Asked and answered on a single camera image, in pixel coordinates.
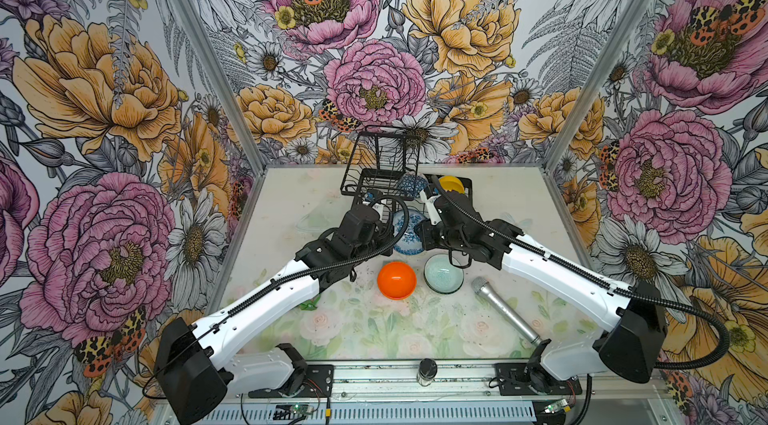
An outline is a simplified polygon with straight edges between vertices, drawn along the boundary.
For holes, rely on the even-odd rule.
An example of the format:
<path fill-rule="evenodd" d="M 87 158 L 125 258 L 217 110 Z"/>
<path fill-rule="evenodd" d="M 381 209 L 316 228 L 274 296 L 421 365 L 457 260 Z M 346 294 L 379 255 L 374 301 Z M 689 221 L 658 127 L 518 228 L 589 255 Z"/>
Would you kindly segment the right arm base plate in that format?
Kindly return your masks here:
<path fill-rule="evenodd" d="M 488 381 L 491 389 L 497 389 L 501 396 L 544 396 L 582 394 L 578 378 L 556 380 L 538 366 L 523 362 L 502 362 L 494 365 L 494 375 Z"/>

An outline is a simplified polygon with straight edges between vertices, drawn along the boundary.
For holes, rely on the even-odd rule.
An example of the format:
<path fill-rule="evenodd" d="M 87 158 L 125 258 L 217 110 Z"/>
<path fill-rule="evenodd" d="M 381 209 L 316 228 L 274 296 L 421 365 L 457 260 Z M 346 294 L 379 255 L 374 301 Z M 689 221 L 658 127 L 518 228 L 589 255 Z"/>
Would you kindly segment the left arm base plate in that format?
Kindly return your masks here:
<path fill-rule="evenodd" d="M 261 389 L 247 393 L 250 399 L 267 398 L 328 398 L 333 390 L 335 367 L 329 364 L 309 364 L 298 382 L 290 378 L 286 385 L 276 390 Z"/>

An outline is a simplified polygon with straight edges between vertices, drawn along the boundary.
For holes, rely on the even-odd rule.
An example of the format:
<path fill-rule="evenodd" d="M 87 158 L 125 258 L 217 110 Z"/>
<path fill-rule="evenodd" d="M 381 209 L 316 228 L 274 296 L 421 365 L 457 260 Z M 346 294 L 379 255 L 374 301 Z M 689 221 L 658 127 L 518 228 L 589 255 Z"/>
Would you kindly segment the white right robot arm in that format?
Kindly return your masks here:
<path fill-rule="evenodd" d="M 483 219 L 471 199 L 458 192 L 433 195 L 426 208 L 427 219 L 415 228 L 425 249 L 522 277 L 596 324 L 596 332 L 572 342 L 544 340 L 529 361 L 533 368 L 558 381 L 607 371 L 633 383 L 650 381 L 667 331 L 654 287 L 642 287 L 634 298 L 630 285 L 553 253 L 516 225 Z"/>

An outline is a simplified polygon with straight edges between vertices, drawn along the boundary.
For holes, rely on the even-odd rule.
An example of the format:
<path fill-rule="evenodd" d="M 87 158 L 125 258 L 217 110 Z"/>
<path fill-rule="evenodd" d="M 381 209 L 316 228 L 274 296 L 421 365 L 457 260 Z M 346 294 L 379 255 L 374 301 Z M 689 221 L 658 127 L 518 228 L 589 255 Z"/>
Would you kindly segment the yellow bowl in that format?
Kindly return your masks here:
<path fill-rule="evenodd" d="M 457 192 L 459 194 L 464 194 L 466 192 L 465 185 L 458 177 L 443 175 L 439 177 L 438 182 L 446 192 Z"/>

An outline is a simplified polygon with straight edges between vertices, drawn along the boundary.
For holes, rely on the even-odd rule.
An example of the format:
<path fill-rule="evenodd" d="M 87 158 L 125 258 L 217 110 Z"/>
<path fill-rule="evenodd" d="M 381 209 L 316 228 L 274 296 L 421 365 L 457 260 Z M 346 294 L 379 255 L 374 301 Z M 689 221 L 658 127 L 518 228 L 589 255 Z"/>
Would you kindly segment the blue triangle pattern bowl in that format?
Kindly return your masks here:
<path fill-rule="evenodd" d="M 407 199 L 417 199 L 429 186 L 427 179 L 418 174 L 405 173 L 397 182 L 396 189 Z"/>

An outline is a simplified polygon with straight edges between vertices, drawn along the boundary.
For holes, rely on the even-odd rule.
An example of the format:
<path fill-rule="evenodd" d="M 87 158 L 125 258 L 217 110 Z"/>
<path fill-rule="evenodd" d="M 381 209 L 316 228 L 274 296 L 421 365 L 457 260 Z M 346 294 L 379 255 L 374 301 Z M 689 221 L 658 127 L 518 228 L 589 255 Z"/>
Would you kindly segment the blue floral bowl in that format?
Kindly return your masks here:
<path fill-rule="evenodd" d="M 413 256 L 424 252 L 421 239 L 415 231 L 415 227 L 425 219 L 424 215 L 412 208 L 408 209 L 409 223 L 400 240 L 394 245 L 394 250 L 402 255 Z"/>

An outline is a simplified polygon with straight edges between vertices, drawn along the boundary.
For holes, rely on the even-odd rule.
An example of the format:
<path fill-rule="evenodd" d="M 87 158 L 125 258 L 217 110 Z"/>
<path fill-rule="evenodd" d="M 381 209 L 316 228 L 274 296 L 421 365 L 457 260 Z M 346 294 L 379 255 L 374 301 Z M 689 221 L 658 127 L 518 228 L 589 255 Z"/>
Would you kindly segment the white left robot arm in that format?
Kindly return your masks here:
<path fill-rule="evenodd" d="M 229 393 L 258 389 L 293 394 L 306 373 L 301 354 L 287 343 L 249 362 L 237 353 L 289 311 L 334 284 L 356 278 L 356 267 L 392 252 L 399 236 L 393 213 L 403 201 L 357 203 L 339 226 L 305 244 L 271 279 L 233 304 L 191 324 L 182 318 L 159 335 L 151 375 L 181 424 L 194 424 Z"/>

